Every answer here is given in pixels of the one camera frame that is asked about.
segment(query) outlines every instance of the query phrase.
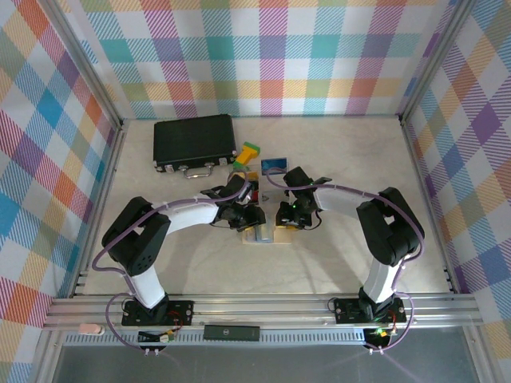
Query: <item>yellow toy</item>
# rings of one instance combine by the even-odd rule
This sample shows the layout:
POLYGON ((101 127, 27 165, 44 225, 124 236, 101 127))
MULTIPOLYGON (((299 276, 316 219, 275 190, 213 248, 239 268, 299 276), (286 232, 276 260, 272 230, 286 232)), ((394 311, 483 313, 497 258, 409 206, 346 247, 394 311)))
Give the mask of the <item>yellow toy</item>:
POLYGON ((250 142, 244 142, 243 150, 241 151, 240 155, 236 158, 236 161, 234 162, 234 164, 232 164, 232 166, 234 167, 234 169, 243 168, 244 166, 247 166, 250 160, 256 158, 260 152, 261 149, 259 146, 255 146, 250 142))

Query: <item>briefcase handle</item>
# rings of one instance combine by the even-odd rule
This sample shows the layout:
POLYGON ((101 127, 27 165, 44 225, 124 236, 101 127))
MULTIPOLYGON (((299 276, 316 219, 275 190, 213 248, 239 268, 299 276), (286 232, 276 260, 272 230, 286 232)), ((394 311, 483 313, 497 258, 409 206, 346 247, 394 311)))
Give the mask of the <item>briefcase handle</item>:
POLYGON ((213 174, 213 166, 215 166, 215 164, 213 162, 207 162, 206 164, 204 164, 204 166, 208 169, 207 173, 188 174, 189 169, 187 165, 179 166, 179 170, 183 172, 184 178, 187 178, 189 180, 193 178, 209 177, 211 174, 213 174))

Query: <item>black briefcase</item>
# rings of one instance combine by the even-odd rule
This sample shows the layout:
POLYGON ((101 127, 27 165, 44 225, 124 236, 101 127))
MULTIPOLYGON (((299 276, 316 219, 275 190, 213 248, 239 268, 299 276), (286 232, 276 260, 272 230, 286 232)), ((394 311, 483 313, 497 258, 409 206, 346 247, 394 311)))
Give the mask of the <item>black briefcase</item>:
POLYGON ((210 176, 215 165, 236 160, 232 118, 228 114, 154 124, 153 164, 157 172, 182 171, 187 178, 210 176), (189 169, 207 168, 190 176, 189 169))

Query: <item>black mounting plate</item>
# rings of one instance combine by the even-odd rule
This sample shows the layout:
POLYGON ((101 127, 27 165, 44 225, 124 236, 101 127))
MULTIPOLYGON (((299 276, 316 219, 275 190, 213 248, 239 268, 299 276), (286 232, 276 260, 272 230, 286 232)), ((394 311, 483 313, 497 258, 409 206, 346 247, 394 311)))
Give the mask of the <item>black mounting plate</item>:
POLYGON ((127 301, 124 304, 124 315, 121 324, 123 326, 191 326, 193 317, 193 301, 168 301, 165 314, 160 320, 152 318, 147 309, 137 301, 127 301), (176 315, 179 314, 182 323, 176 323, 176 315))
POLYGON ((396 323, 406 323, 405 312, 400 312, 404 309, 403 302, 400 298, 395 298, 394 301, 385 309, 382 316, 377 316, 374 320, 368 320, 364 313, 360 310, 357 298, 336 298, 332 299, 334 303, 335 323, 338 325, 346 323, 393 323, 396 316, 396 323))

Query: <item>white table surface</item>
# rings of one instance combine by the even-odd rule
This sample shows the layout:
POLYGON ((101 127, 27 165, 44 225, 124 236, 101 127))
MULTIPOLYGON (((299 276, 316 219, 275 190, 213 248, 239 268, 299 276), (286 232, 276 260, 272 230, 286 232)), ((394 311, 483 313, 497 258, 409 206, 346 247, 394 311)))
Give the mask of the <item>white table surface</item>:
MULTIPOLYGON (((160 203, 187 198, 225 184, 229 169, 185 180, 153 168, 154 121, 131 121, 105 206, 103 236, 135 196, 160 203)), ((398 288, 448 291, 442 257, 434 241, 406 144, 397 119, 387 117, 284 117, 234 119, 238 149, 244 141, 261 147, 262 158, 282 157, 313 179, 380 192, 398 188, 426 231, 426 253, 402 273, 398 288)), ((289 245, 243 245, 235 231, 199 225, 168 236, 155 263, 170 294, 356 293, 372 261, 358 220, 322 213, 315 231, 294 233, 289 245)), ((101 249, 97 243, 96 253, 101 249)), ((101 266, 115 263, 105 256, 101 266)), ((127 290, 117 274, 89 270, 87 294, 127 290)))

